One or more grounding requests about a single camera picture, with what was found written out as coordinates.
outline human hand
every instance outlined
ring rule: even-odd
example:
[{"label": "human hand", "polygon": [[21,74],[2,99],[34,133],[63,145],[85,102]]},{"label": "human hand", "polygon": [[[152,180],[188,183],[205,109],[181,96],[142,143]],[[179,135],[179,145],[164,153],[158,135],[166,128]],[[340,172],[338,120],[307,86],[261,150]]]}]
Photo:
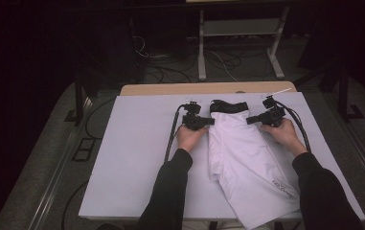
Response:
[{"label": "human hand", "polygon": [[200,137],[208,131],[206,127],[193,131],[185,126],[181,126],[176,133],[178,148],[191,153],[194,147],[199,143]]},{"label": "human hand", "polygon": [[271,133],[275,140],[290,150],[294,156],[307,152],[307,149],[296,135],[295,127],[287,118],[282,119],[279,127],[262,125],[261,130]]}]

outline wire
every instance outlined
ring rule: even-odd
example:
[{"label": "wire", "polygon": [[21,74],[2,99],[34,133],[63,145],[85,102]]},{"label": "wire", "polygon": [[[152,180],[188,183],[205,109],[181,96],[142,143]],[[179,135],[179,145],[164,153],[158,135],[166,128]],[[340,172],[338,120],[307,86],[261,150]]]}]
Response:
[{"label": "wire", "polygon": [[167,71],[171,71],[171,72],[178,73],[178,74],[184,76],[185,79],[187,79],[189,83],[192,83],[191,78],[193,78],[193,77],[192,76],[188,76],[187,74],[183,73],[182,71],[175,70],[175,69],[171,69],[171,68],[167,68],[167,67],[163,67],[163,66],[159,66],[159,65],[156,65],[156,64],[149,64],[148,66],[149,67],[154,67],[154,68],[157,68],[157,69],[163,69],[163,70],[167,70]]},{"label": "wire", "polygon": [[[216,67],[217,69],[221,69],[221,70],[224,70],[224,67],[218,67],[217,65],[215,65],[213,63],[213,61],[217,62],[217,63],[223,63],[226,65],[226,67],[228,67],[227,69],[228,70],[233,70],[234,68],[238,67],[241,65],[241,58],[238,57],[238,56],[234,56],[233,58],[229,58],[229,59],[224,59],[223,61],[220,61],[220,58],[216,57],[215,55],[211,54],[211,56],[209,57],[206,57],[208,59],[208,61],[214,66]],[[238,59],[239,60],[239,63],[238,64],[235,64],[233,62],[234,59]]]},{"label": "wire", "polygon": [[[231,56],[232,57],[232,58],[225,59],[224,62],[230,62],[233,67],[238,67],[238,66],[240,66],[242,64],[242,62],[241,62],[241,56],[244,54],[244,52],[245,51],[241,51],[241,53],[239,55],[235,55],[233,53],[229,53],[229,52],[222,51],[222,53],[224,53],[225,55],[228,55],[228,56]],[[238,60],[239,63],[238,64],[235,64],[233,62],[233,60]]]},{"label": "wire", "polygon": [[157,83],[166,83],[166,82],[164,82],[164,77],[165,77],[166,74],[164,73],[164,71],[161,68],[158,68],[158,67],[155,67],[155,66],[149,66],[149,65],[147,67],[156,69],[161,74],[161,79],[158,79],[157,76],[155,76],[153,73],[147,72],[149,75],[154,76],[158,80]]},{"label": "wire", "polygon": [[234,80],[234,81],[237,81],[237,82],[239,82],[237,79],[235,79],[231,74],[230,74],[230,72],[229,72],[229,70],[227,69],[227,67],[226,67],[226,64],[224,63],[224,61],[223,61],[223,59],[218,55],[218,54],[216,54],[215,52],[212,52],[212,51],[205,51],[205,52],[209,52],[209,53],[211,53],[211,54],[213,54],[213,55],[215,55],[215,56],[217,56],[220,60],[221,60],[221,62],[223,63],[223,65],[224,65],[224,69],[226,70],[226,72],[227,72],[227,74]]},{"label": "wire", "polygon": [[69,204],[71,203],[72,199],[74,198],[75,194],[78,193],[78,191],[83,188],[83,186],[85,186],[87,183],[89,182],[89,180],[86,180],[85,182],[83,182],[71,195],[71,197],[69,197],[68,201],[66,202],[65,208],[63,209],[63,213],[62,213],[62,218],[60,219],[60,229],[61,230],[65,230],[65,216],[66,216],[66,212],[68,211],[68,207]]},{"label": "wire", "polygon": [[179,117],[179,110],[184,107],[184,104],[181,104],[175,112],[175,116],[173,117],[173,123],[172,123],[172,128],[171,128],[171,134],[170,134],[170,140],[168,141],[168,145],[167,145],[167,150],[165,151],[165,159],[164,159],[164,164],[168,161],[168,159],[170,158],[170,150],[171,150],[171,146],[172,146],[172,142],[173,139],[175,138],[175,135],[177,133],[177,131],[181,128],[181,126],[178,128],[178,130],[175,132],[175,127],[176,127],[176,122],[178,121],[178,117]]},{"label": "wire", "polygon": [[140,37],[140,36],[138,36],[138,35],[135,35],[135,36],[133,36],[134,38],[140,38],[142,41],[143,41],[143,46],[141,47],[141,49],[139,50],[139,51],[135,51],[137,54],[139,54],[141,57],[143,57],[143,58],[148,58],[149,57],[149,54],[148,53],[144,53],[144,54],[141,54],[141,52],[144,50],[144,48],[146,47],[146,41],[142,38],[142,37]]},{"label": "wire", "polygon": [[99,106],[98,106],[95,110],[93,110],[93,111],[90,113],[89,117],[87,117],[86,124],[84,125],[84,131],[86,132],[86,134],[87,134],[89,137],[91,137],[91,138],[93,138],[93,139],[96,139],[96,140],[102,140],[102,139],[103,139],[102,137],[95,137],[94,135],[90,134],[89,129],[88,129],[88,127],[87,127],[87,125],[89,124],[89,120],[90,120],[90,118],[92,117],[92,115],[93,115],[96,111],[98,111],[98,110],[99,110],[101,107],[103,107],[105,104],[108,104],[108,103],[110,103],[111,101],[114,101],[115,99],[116,99],[116,98],[112,98],[112,99],[108,100],[107,102],[100,104],[100,105],[99,105]]},{"label": "wire", "polygon": [[307,136],[307,133],[305,132],[305,129],[304,129],[303,125],[302,125],[302,121],[301,121],[301,118],[299,117],[299,114],[296,113],[293,109],[288,108],[283,103],[280,103],[278,101],[275,101],[275,103],[276,104],[279,104],[284,109],[286,109],[286,111],[289,113],[289,115],[293,118],[293,120],[295,121],[296,125],[298,125],[298,128],[301,130],[302,136],[304,137],[305,146],[306,146],[308,152],[311,152],[310,143],[308,141],[308,136]]},{"label": "wire", "polygon": [[186,56],[197,55],[197,54],[198,51],[194,50],[194,52],[189,52],[186,55],[180,55],[180,54],[160,55],[156,57],[149,57],[149,62],[154,64],[172,64],[185,60]]}]

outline person's left hand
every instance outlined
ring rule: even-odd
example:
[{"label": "person's left hand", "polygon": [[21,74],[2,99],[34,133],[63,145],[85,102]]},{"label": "person's left hand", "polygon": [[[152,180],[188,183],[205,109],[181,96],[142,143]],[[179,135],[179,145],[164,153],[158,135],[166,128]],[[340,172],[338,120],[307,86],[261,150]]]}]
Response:
[{"label": "person's left hand", "polygon": [[207,131],[208,129],[206,127],[193,131],[185,126],[181,126],[176,133],[178,148],[191,153],[197,143],[199,143],[200,137],[202,137]]}]

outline gray floor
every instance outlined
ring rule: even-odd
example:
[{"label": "gray floor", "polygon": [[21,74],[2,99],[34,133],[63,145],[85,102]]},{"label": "gray floor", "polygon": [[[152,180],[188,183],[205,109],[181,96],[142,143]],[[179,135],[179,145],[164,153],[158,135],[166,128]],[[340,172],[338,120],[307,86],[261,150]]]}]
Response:
[{"label": "gray floor", "polygon": [[[307,41],[304,37],[282,40],[277,57],[287,81],[295,81],[308,72],[296,67]],[[229,72],[239,81],[275,81],[264,52],[269,42],[270,38],[259,37],[209,40],[206,50],[217,53],[223,59],[231,59],[227,63],[233,62],[235,68]],[[188,82],[187,76],[190,81],[197,82],[197,61],[195,61],[197,51],[194,45],[192,47],[190,49],[192,55],[187,58],[182,60],[178,57],[153,58],[149,66],[156,64],[184,70],[184,75],[175,71],[162,70],[164,82]],[[225,53],[227,51],[240,56],[240,61],[234,56],[227,55]],[[221,63],[212,62],[212,57],[214,59],[217,57],[209,52],[206,53],[206,57],[208,82],[234,81]],[[158,83],[162,78],[158,68],[148,67],[147,72],[144,83]],[[305,83],[298,87],[298,91],[304,93],[317,124],[365,213],[365,167],[361,163],[359,150],[354,146],[354,141],[349,134],[350,128],[355,130],[365,148],[365,119],[352,120],[349,124],[344,123],[335,111],[336,89],[332,93],[320,92],[316,87],[319,80],[320,78],[316,78]],[[73,90],[73,86],[69,87],[57,102],[48,124],[0,215],[0,229],[59,229],[63,219],[64,229],[97,229],[106,223],[106,221],[92,221],[78,217],[85,188],[81,185],[90,176],[100,141],[96,141],[88,161],[71,160],[77,152],[81,139],[88,137],[85,132],[86,119],[83,119],[78,127],[64,122],[67,112],[74,109]],[[117,91],[106,90],[86,105],[85,117],[90,116],[87,122],[89,134],[103,137],[105,125],[117,95],[119,95]],[[354,80],[350,82],[349,100],[351,104],[356,104],[365,116],[365,90]],[[88,145],[85,141],[83,147],[90,147],[90,143]],[[85,151],[79,152],[79,158],[84,156]],[[134,222],[112,221],[109,223],[131,229],[129,226]],[[286,229],[291,229],[293,224],[286,223]]]}]

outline black jacket sleeve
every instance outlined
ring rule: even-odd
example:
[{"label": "black jacket sleeve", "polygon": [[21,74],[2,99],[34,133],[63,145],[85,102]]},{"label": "black jacket sleeve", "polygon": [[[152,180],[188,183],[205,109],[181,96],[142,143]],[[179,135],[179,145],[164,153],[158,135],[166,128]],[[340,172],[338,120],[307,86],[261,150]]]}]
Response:
[{"label": "black jacket sleeve", "polygon": [[188,170],[192,157],[178,149],[171,161],[158,172],[149,204],[137,223],[137,229],[173,230],[182,228]]},{"label": "black jacket sleeve", "polygon": [[299,177],[301,212],[307,230],[363,229],[337,177],[323,169],[312,153],[292,163]]}]

